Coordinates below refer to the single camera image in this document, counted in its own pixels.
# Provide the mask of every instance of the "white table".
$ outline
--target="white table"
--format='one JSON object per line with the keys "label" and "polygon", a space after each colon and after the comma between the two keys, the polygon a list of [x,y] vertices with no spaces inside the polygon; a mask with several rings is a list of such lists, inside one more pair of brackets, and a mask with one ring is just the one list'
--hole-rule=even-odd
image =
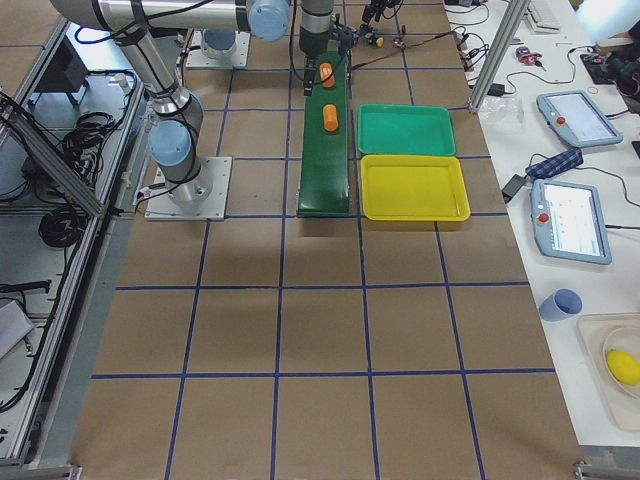
{"label": "white table", "polygon": [[[534,33],[524,21],[517,32],[524,45],[543,55],[541,61],[547,72],[539,67],[520,64],[515,58],[517,47],[512,46],[507,51],[494,82],[506,84],[506,75],[516,71],[529,71],[551,81],[571,78],[572,67],[567,62],[567,51],[591,45],[592,42],[569,2],[548,0],[548,3],[553,6],[554,13],[562,24],[560,34]],[[489,19],[481,25],[466,28],[491,43],[507,3],[489,0],[486,5],[490,11]],[[447,10],[466,9],[447,7]],[[448,15],[452,26],[455,26],[454,22],[474,23],[482,20],[486,11],[479,8],[464,15]],[[469,48],[480,44],[474,37],[470,37],[467,42]],[[577,65],[575,81],[571,84],[548,85],[528,75],[511,77],[517,87],[512,101],[522,104],[521,123],[511,121],[513,119],[494,121],[480,114],[485,139],[501,186],[513,174],[524,174],[533,153],[553,156],[568,148],[538,112],[535,104],[538,94],[585,90],[594,92],[590,93],[591,98],[605,114],[617,113],[627,108],[615,87],[598,85],[594,89],[593,82],[579,59],[579,54],[585,51],[581,49],[571,54]],[[475,72],[467,75],[471,79],[477,77],[478,73],[479,68],[476,68]],[[512,87],[507,84],[507,91],[511,90]],[[612,120],[612,123],[623,132],[623,143],[584,149],[583,166],[599,167],[622,176],[630,198],[640,203],[640,159],[630,143],[631,140],[640,140],[640,119],[637,115],[627,113]],[[534,159],[534,163],[541,160],[538,157]],[[572,170],[557,179],[597,187],[608,224],[640,226],[640,208],[624,201],[622,185],[617,179],[593,170]],[[640,231],[609,230],[608,238],[613,256],[611,265],[600,266],[545,257],[540,254],[533,238],[529,190],[528,187],[523,189],[508,204],[507,210],[536,303],[540,305],[558,288],[570,288],[582,297],[583,315],[640,312]],[[590,359],[579,337],[577,318],[557,323],[542,321],[542,325],[578,442],[581,445],[638,447],[640,432],[620,429],[609,415],[597,385],[597,376],[593,373]]]}

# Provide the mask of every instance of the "white tray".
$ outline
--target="white tray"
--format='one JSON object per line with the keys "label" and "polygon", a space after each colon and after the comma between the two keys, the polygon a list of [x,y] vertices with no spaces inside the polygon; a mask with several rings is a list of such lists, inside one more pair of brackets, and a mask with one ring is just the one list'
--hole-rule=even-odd
{"label": "white tray", "polygon": [[620,328],[640,330],[640,314],[584,315],[578,319],[577,326],[613,421],[621,430],[640,432],[640,399],[625,392],[609,372],[604,358],[607,337]]}

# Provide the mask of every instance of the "orange cylinder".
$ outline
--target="orange cylinder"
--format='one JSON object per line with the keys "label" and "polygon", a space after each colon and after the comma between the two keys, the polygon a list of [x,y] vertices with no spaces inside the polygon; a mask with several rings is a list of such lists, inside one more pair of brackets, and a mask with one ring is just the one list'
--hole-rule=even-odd
{"label": "orange cylinder", "polygon": [[320,64],[320,81],[324,88],[333,88],[336,84],[336,77],[333,75],[333,68],[328,62]]}
{"label": "orange cylinder", "polygon": [[327,132],[335,132],[338,129],[338,110],[333,103],[322,107],[322,121]]}

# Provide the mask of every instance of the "tablet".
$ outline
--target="tablet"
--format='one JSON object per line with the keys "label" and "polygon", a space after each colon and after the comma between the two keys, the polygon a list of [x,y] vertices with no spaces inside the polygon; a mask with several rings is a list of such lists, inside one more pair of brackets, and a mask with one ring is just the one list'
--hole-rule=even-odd
{"label": "tablet", "polygon": [[608,265],[611,250],[595,187],[535,180],[531,219],[543,255]]}
{"label": "tablet", "polygon": [[552,130],[573,147],[612,145],[623,139],[582,90],[538,95],[536,103]]}

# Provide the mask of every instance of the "light blue object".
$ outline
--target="light blue object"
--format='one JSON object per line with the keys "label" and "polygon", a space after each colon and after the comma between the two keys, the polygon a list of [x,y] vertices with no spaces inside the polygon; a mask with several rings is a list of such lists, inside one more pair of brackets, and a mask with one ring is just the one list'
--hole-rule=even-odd
{"label": "light blue object", "polygon": [[149,132],[149,150],[161,167],[174,167],[191,154],[189,131],[180,122],[165,120]]}
{"label": "light blue object", "polygon": [[611,249],[595,187],[535,180],[531,220],[538,248],[549,257],[608,265]]}
{"label": "light blue object", "polygon": [[551,129],[572,147],[613,145],[623,139],[583,90],[538,95],[536,103]]}
{"label": "light blue object", "polygon": [[229,50],[236,43],[236,32],[233,30],[207,29],[202,32],[202,39],[214,50]]}
{"label": "light blue object", "polygon": [[266,42],[275,42],[287,33],[289,3],[284,0],[257,0],[249,11],[251,33]]}
{"label": "light blue object", "polygon": [[582,299],[573,290],[561,288],[540,305],[540,317],[548,322],[557,322],[577,315],[582,311]]}

